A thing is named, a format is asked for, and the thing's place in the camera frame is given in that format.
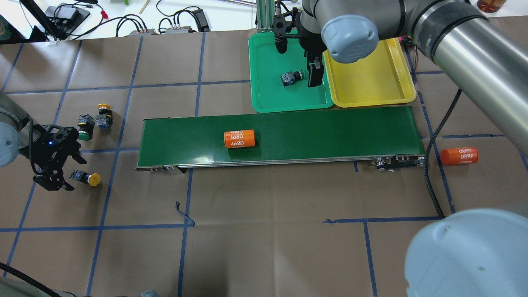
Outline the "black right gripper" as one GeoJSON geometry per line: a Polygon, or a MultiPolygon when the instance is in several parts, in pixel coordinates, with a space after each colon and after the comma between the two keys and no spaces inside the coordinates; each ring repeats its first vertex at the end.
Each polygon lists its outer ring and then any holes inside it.
{"type": "Polygon", "coordinates": [[[275,34],[274,42],[278,53],[284,54],[288,49],[288,39],[297,39],[308,61],[308,87],[318,87],[324,77],[323,53],[326,45],[319,33],[307,30],[301,23],[302,12],[298,8],[277,14],[273,18],[272,32],[275,34]]]}

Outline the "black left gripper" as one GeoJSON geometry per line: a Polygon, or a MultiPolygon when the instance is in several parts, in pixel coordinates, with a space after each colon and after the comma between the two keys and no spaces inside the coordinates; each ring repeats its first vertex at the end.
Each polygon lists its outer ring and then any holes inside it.
{"type": "Polygon", "coordinates": [[[87,164],[78,142],[78,130],[57,125],[34,125],[29,133],[27,158],[34,173],[33,181],[47,191],[74,191],[64,180],[64,163],[69,156],[78,164],[87,164]]]}

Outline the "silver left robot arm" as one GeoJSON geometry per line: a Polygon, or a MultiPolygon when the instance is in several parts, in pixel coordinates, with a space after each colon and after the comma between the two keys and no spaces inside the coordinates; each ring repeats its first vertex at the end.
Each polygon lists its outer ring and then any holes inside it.
{"type": "MultiPolygon", "coordinates": [[[[40,125],[15,101],[1,94],[0,100],[1,166],[11,164],[18,156],[28,159],[33,182],[47,191],[73,191],[64,178],[64,164],[71,157],[79,164],[81,156],[79,132],[74,127],[40,125]]],[[[11,265],[1,263],[1,293],[13,297],[73,297],[75,293],[51,289],[11,265]]]]}

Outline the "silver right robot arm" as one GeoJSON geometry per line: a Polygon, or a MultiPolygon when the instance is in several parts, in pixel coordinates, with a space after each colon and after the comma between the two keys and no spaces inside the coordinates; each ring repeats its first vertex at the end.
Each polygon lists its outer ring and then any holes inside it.
{"type": "MultiPolygon", "coordinates": [[[[527,49],[463,0],[307,0],[267,26],[279,52],[299,39],[310,86],[320,56],[367,57],[379,40],[408,35],[523,153],[528,148],[527,49]]],[[[410,297],[526,297],[527,205],[459,211],[424,227],[404,265],[410,297]]]]}

